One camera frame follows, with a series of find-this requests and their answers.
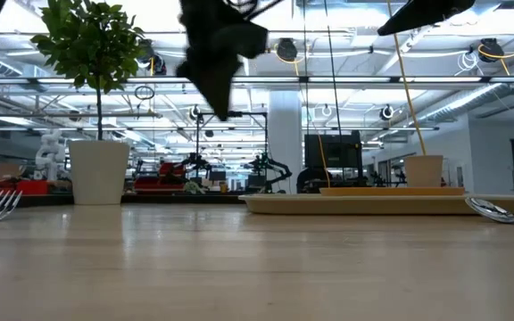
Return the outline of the beige serving tray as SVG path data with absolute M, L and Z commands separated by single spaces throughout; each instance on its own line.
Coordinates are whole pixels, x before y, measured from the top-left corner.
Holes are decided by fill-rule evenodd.
M 239 199 L 256 214 L 276 215 L 473 215 L 462 196 L 322 196 L 250 194 Z

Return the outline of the black monitor screen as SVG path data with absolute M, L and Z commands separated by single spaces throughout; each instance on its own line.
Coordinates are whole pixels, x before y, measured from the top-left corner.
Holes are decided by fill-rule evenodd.
M 360 169 L 361 135 L 351 131 L 348 135 L 305 135 L 304 161 L 307 168 Z

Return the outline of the white plant pot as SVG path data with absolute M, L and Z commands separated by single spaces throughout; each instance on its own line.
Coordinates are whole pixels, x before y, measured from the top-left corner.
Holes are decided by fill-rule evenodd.
M 115 141 L 69 143 L 70 179 L 76 205 L 119 205 L 130 146 Z

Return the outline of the green leafy potted tree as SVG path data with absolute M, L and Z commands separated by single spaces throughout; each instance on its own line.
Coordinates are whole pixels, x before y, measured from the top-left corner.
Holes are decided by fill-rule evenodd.
M 120 4 L 47 0 L 41 13 L 47 32 L 30 42 L 56 75 L 71 79 L 76 88 L 94 90 L 97 138 L 102 140 L 102 96 L 121 90 L 128 78 L 136 76 L 144 32 Z

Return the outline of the silver ventilation duct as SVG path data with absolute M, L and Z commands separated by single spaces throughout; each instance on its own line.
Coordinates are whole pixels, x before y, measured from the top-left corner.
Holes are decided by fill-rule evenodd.
M 484 86 L 473 90 L 459 91 L 423 110 L 417 120 L 442 122 L 472 111 L 486 103 L 512 94 L 514 89 L 514 65 L 509 67 L 510 76 L 492 76 Z

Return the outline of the red background machine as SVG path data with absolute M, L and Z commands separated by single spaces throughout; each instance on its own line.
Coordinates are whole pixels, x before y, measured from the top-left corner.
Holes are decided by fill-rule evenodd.
M 134 191 L 142 194 L 165 194 L 182 191 L 187 183 L 185 167 L 179 162 L 163 162 L 155 173 L 137 175 Z

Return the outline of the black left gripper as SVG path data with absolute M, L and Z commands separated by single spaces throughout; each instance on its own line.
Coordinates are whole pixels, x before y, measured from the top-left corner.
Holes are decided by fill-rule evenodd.
M 187 33 L 186 55 L 176 68 L 179 78 L 195 85 L 214 114 L 221 121 L 228 119 L 231 83 L 241 63 L 238 55 L 254 59 L 266 50 L 269 31 L 250 21 L 246 12 L 239 12 L 225 0 L 179 0 L 179 22 Z M 220 61 L 194 62 L 210 58 Z

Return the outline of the silver metal spoon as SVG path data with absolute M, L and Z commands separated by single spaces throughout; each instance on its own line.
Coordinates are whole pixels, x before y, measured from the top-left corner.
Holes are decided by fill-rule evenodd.
M 514 214 L 486 200 L 467 197 L 465 203 L 477 214 L 497 223 L 514 224 Z

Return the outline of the black office chair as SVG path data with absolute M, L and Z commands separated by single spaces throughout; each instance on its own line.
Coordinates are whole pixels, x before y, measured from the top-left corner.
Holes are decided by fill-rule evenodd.
M 332 179 L 332 174 L 324 169 L 306 168 L 298 175 L 297 193 L 320 193 Z

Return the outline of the white building pillar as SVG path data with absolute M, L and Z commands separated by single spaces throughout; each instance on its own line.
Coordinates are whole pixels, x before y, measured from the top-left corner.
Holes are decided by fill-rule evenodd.
M 298 91 L 271 91 L 268 111 L 271 158 L 288 166 L 293 173 L 276 190 L 297 193 L 296 182 L 303 165 L 302 101 Z

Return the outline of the long ceiling light strip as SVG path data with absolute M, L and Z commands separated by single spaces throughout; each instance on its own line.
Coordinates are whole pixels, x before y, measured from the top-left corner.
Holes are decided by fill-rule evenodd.
M 312 83 L 327 84 L 336 82 L 337 84 L 392 84 L 399 83 L 401 77 L 233 77 L 233 84 L 293 84 L 293 83 Z M 514 76 L 483 76 L 483 77 L 407 77 L 408 83 L 422 84 L 491 84 L 491 83 L 514 83 Z M 129 78 L 130 84 L 182 84 L 188 83 L 186 78 L 175 77 L 148 77 L 148 78 Z M 0 78 L 0 85 L 73 85 L 73 79 L 66 78 Z

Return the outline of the red low cart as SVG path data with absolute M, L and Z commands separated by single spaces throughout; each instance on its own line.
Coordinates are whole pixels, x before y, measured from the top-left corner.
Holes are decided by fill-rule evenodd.
M 0 178 L 0 192 L 2 191 L 23 192 L 25 195 L 47 195 L 49 187 L 46 181 L 11 177 Z

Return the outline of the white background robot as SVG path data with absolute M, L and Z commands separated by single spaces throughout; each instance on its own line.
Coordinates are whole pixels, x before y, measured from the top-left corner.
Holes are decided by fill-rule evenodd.
M 62 131 L 49 129 L 41 136 L 41 146 L 35 156 L 36 172 L 48 181 L 58 178 L 59 166 L 65 160 L 65 146 L 60 144 Z

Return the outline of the black metal rig frame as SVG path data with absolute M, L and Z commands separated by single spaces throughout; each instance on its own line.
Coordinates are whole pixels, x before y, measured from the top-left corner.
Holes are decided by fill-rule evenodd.
M 227 121 L 231 119 L 238 119 L 243 117 L 249 117 L 256 127 L 239 127 L 239 126 L 221 126 L 221 127 L 209 127 L 208 124 L 216 118 L 214 113 L 201 112 L 199 111 L 195 115 L 195 156 L 202 158 L 202 150 L 210 150 L 215 152 L 222 152 L 223 150 L 230 149 L 243 149 L 245 147 L 250 148 L 253 152 L 253 157 L 249 162 L 252 173 L 247 176 L 245 191 L 247 193 L 268 193 L 270 190 L 271 183 L 268 181 L 268 170 L 269 170 L 269 131 L 268 131 L 268 113 L 267 112 L 256 112 L 256 111 L 229 111 Z M 263 132 L 264 137 L 262 140 L 242 140 L 239 138 L 237 141 L 226 141 L 226 140 L 210 140 L 204 141 L 206 145 L 200 146 L 200 135 L 201 131 L 257 131 Z

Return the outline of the brown cardboard box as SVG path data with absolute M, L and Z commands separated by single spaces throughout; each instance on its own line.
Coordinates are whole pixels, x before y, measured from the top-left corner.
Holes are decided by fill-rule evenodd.
M 16 163 L 0 162 L 0 180 L 19 178 L 22 176 L 25 166 Z

